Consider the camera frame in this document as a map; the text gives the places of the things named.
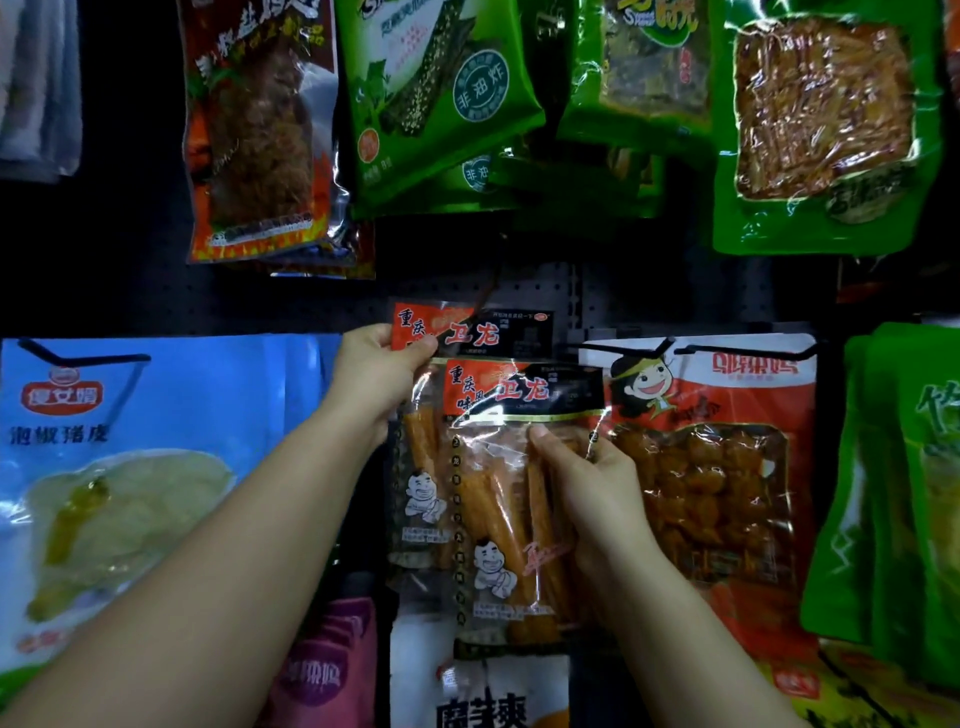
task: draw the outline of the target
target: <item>pink snack bag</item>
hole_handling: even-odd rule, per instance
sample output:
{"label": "pink snack bag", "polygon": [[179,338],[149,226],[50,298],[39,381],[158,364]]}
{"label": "pink snack bag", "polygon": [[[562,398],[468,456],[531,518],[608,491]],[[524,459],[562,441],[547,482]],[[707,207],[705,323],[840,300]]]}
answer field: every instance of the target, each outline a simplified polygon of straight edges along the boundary
{"label": "pink snack bag", "polygon": [[372,728],[375,689],[373,601],[338,599],[290,648],[255,728]]}

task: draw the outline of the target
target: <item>green snack bag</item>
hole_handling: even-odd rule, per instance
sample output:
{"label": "green snack bag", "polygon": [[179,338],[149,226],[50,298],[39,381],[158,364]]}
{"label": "green snack bag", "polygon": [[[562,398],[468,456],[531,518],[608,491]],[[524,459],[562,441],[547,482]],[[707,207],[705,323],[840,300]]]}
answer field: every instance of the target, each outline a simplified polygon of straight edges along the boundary
{"label": "green snack bag", "polygon": [[711,159],[708,0],[577,0],[573,23],[560,138]]}
{"label": "green snack bag", "polygon": [[461,162],[404,192],[382,207],[379,214],[485,212],[519,207],[512,189],[490,183],[490,166],[491,155]]}
{"label": "green snack bag", "polygon": [[336,0],[358,207],[543,124],[516,0]]}
{"label": "green snack bag", "polygon": [[933,3],[710,0],[713,247],[905,248],[942,154]]}
{"label": "green snack bag", "polygon": [[847,417],[840,436],[836,495],[804,587],[804,629],[855,643],[870,640],[874,585],[874,526],[870,489],[861,458],[861,380],[871,337],[847,342]]}
{"label": "green snack bag", "polygon": [[960,688],[960,331],[919,328],[937,332],[901,352],[897,380],[924,582],[920,677]]}

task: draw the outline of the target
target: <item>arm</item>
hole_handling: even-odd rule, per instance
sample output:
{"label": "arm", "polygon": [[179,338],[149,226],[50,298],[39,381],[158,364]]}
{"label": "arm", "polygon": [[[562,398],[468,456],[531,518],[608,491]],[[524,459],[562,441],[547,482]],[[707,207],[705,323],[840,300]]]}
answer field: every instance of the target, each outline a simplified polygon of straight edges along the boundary
{"label": "arm", "polygon": [[577,526],[577,565],[656,723],[663,728],[802,728],[789,701],[663,556],[643,512],[633,460],[607,440],[595,464],[545,428],[531,435]]}
{"label": "arm", "polygon": [[294,639],[356,478],[432,337],[347,334],[324,404],[43,670],[0,728],[250,726]]}

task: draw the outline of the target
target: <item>pickled pepper pork skin package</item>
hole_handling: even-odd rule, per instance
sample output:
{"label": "pickled pepper pork skin package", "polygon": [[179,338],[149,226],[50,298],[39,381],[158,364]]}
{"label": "pickled pepper pork skin package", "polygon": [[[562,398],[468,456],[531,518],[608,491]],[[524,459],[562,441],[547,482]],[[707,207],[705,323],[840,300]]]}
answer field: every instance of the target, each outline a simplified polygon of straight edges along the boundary
{"label": "pickled pepper pork skin package", "polygon": [[338,342],[3,342],[0,704],[316,408]]}
{"label": "pickled pepper pork skin package", "polygon": [[516,0],[336,0],[361,214],[543,124]]}
{"label": "pickled pepper pork skin package", "polygon": [[394,303],[392,349],[427,334],[439,339],[437,355],[414,383],[392,438],[388,559],[405,569],[446,570],[454,551],[443,408],[446,360],[451,355],[547,358],[553,351],[553,313],[490,307],[475,314],[465,303]]}
{"label": "pickled pepper pork skin package", "polygon": [[796,622],[814,537],[817,363],[784,356],[813,343],[769,333],[594,341],[621,352],[580,351],[581,363],[607,373],[611,436],[636,462],[660,547],[688,579],[734,584],[711,603],[740,602],[740,638],[768,629],[771,614],[783,629]]}
{"label": "pickled pepper pork skin package", "polygon": [[604,413],[596,367],[446,362],[458,657],[560,651],[563,632],[583,623],[576,533],[529,429],[543,423],[587,457],[588,427]]}
{"label": "pickled pepper pork skin package", "polygon": [[941,157],[936,4],[710,0],[713,247],[881,255]]}
{"label": "pickled pepper pork skin package", "polygon": [[708,0],[577,0],[575,12],[558,137],[708,162]]}
{"label": "pickled pepper pork skin package", "polygon": [[331,0],[180,2],[189,262],[322,240],[331,208],[337,49]]}

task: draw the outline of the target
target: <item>cartoon girl logo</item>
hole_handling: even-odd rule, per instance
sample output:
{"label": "cartoon girl logo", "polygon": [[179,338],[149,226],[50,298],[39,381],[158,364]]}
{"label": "cartoon girl logo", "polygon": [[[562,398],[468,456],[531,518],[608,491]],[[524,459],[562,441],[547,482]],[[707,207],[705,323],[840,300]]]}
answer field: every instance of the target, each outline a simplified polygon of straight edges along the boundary
{"label": "cartoon girl logo", "polygon": [[610,366],[611,399],[620,416],[634,419],[650,412],[653,419],[668,409],[673,373],[662,357],[621,356]]}

